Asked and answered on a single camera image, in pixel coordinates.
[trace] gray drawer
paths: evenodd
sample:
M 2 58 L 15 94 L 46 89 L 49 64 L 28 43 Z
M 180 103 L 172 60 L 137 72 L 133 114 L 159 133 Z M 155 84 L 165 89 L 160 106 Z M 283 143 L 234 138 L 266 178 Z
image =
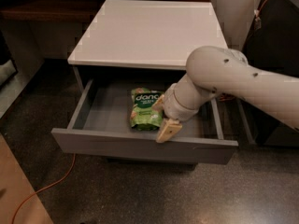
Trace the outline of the gray drawer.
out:
M 147 87 L 165 91 L 178 81 L 178 74 L 167 71 L 165 77 L 165 71 L 159 70 L 122 71 L 128 74 L 101 73 L 102 76 L 90 79 L 68 127 L 52 130 L 63 152 L 177 163 L 225 164 L 231 159 L 237 142 L 223 139 L 215 100 L 184 123 L 172 141 L 157 144 L 156 131 L 132 129 L 129 124 L 133 105 L 131 89 Z

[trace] wooden shelf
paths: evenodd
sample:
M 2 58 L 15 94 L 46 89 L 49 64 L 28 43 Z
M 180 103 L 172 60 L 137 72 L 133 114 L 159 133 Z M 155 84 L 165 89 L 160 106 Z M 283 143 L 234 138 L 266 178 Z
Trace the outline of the wooden shelf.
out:
M 1 0 L 0 20 L 91 22 L 104 2 L 105 0 Z

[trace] dark speckled floor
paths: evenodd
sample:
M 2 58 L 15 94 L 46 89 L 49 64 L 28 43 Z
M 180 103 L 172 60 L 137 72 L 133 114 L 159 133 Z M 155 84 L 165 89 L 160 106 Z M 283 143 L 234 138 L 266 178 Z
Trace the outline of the dark speckled floor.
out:
M 70 67 L 47 61 L 1 126 L 35 189 L 64 175 L 64 154 L 50 131 L 66 127 L 79 91 Z M 227 165 L 194 171 L 157 163 L 107 163 L 79 155 L 71 175 L 39 195 L 57 224 L 299 223 L 299 149 L 247 144 L 235 102 L 224 132 L 239 142 Z

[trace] green package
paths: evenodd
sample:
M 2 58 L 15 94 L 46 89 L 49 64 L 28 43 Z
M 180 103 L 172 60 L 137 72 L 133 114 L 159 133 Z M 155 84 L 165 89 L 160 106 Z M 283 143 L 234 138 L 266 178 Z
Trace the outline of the green package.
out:
M 131 90 L 133 110 L 130 117 L 131 127 L 139 131 L 152 131 L 159 129 L 163 121 L 163 111 L 153 110 L 151 107 L 161 92 L 151 91 L 147 88 Z

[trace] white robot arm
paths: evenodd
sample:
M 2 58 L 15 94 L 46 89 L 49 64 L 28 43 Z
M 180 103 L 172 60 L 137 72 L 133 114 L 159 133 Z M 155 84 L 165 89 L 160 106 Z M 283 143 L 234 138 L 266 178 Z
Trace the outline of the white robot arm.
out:
M 164 110 L 157 142 L 176 134 L 181 122 L 221 93 L 232 94 L 299 131 L 299 78 L 267 72 L 248 65 L 239 51 L 201 47 L 189 56 L 186 75 L 173 84 L 154 108 Z

